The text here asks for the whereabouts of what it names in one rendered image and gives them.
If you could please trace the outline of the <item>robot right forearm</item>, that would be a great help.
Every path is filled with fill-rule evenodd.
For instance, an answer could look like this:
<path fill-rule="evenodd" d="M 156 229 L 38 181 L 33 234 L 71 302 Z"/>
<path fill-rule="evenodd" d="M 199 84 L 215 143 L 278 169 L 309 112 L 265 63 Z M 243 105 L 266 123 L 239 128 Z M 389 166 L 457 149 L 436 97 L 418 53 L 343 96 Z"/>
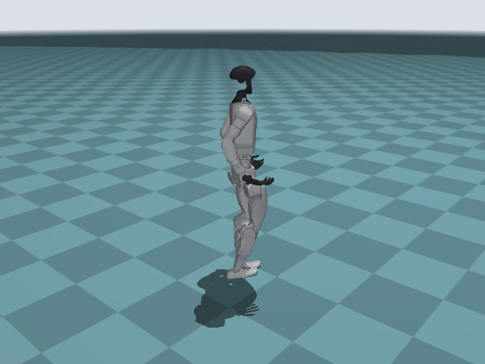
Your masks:
<path fill-rule="evenodd" d="M 243 175 L 248 175 L 246 173 L 246 169 L 243 163 L 239 159 L 239 154 L 236 153 L 235 146 L 231 142 L 227 142 L 224 144 L 224 154 L 227 159 L 227 162 L 230 163 L 232 169 L 234 170 L 235 174 L 237 175 L 237 180 L 241 183 L 247 183 L 243 181 Z"/>

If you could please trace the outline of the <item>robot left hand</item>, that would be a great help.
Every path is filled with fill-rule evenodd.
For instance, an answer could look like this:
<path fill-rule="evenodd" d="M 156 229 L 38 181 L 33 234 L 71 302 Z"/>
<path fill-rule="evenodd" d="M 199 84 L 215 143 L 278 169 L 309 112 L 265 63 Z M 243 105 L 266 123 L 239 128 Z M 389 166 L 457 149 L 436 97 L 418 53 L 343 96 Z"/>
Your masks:
<path fill-rule="evenodd" d="M 254 155 L 254 156 L 251 156 L 251 164 L 255 167 L 255 170 L 256 169 L 259 169 L 259 167 L 261 167 L 261 165 L 263 165 L 263 161 L 264 159 L 262 160 L 255 160 L 254 158 L 257 158 L 259 157 L 259 155 Z M 261 163 L 260 163 L 261 162 Z"/>

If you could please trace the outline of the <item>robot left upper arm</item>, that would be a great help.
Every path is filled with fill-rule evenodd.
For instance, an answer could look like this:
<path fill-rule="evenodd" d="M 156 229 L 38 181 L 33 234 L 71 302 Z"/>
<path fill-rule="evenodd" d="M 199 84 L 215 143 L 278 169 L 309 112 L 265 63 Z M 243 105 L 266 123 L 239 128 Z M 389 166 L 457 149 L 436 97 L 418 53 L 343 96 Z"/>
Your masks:
<path fill-rule="evenodd" d="M 220 135 L 221 135 L 222 138 L 225 137 L 225 135 L 226 135 L 227 131 L 229 130 L 229 128 L 230 128 L 230 111 L 228 112 L 228 114 L 227 114 L 227 116 L 226 116 L 226 118 L 224 120 L 223 126 L 222 126 L 222 128 L 220 130 Z"/>

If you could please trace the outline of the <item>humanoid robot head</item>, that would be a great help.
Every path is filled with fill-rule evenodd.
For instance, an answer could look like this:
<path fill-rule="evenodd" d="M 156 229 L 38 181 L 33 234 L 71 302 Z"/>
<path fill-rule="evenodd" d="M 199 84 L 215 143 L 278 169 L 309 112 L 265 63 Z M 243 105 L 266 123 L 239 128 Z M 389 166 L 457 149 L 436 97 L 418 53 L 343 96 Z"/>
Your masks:
<path fill-rule="evenodd" d="M 241 102 L 243 98 L 246 98 L 246 94 L 252 93 L 251 80 L 255 76 L 255 71 L 247 66 L 237 66 L 230 72 L 230 79 L 237 80 L 239 83 L 244 83 L 246 81 L 246 89 L 238 90 L 236 97 L 233 99 L 232 103 Z M 249 102 L 246 99 L 246 102 Z"/>

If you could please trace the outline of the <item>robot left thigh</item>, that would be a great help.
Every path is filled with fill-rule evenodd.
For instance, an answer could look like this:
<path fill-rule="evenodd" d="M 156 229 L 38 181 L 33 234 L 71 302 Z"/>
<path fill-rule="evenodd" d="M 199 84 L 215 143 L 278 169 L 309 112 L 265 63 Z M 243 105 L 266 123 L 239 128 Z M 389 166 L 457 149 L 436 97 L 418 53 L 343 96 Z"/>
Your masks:
<path fill-rule="evenodd" d="M 231 184 L 235 184 L 235 182 L 233 181 L 233 178 L 232 178 L 231 170 L 227 172 L 227 175 L 228 175 L 228 178 L 229 178 Z M 238 184 L 236 185 L 236 197 L 237 197 L 239 206 L 242 210 L 242 213 L 235 217 L 233 224 L 234 224 L 235 228 L 237 228 L 239 230 L 239 226 L 243 222 L 249 222 L 250 215 L 249 215 L 249 206 L 248 206 L 249 198 L 245 195 L 243 187 L 241 187 Z"/>

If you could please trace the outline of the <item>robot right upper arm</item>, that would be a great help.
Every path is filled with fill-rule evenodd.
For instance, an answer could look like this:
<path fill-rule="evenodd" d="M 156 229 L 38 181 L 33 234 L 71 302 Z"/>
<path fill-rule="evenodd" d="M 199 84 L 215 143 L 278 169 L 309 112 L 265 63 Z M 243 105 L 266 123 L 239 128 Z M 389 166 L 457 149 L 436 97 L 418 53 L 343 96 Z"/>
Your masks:
<path fill-rule="evenodd" d="M 252 110 L 246 105 L 241 106 L 231 124 L 229 130 L 227 131 L 222 143 L 221 148 L 224 150 L 224 144 L 227 142 L 231 142 L 234 146 L 235 143 L 233 140 L 237 138 L 241 132 L 243 131 L 244 127 L 249 123 L 252 118 Z"/>

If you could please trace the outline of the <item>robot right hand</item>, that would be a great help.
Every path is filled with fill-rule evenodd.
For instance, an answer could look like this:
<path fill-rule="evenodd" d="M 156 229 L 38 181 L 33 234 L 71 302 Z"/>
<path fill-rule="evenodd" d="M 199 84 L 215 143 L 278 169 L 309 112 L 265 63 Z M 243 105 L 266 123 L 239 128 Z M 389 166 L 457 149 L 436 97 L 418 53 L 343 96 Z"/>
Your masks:
<path fill-rule="evenodd" d="M 264 180 L 256 180 L 254 178 L 252 178 L 252 175 L 243 175 L 242 176 L 242 180 L 247 182 L 246 184 L 254 184 L 254 185 L 271 185 L 273 182 L 274 182 L 274 178 L 268 178 L 266 177 Z"/>

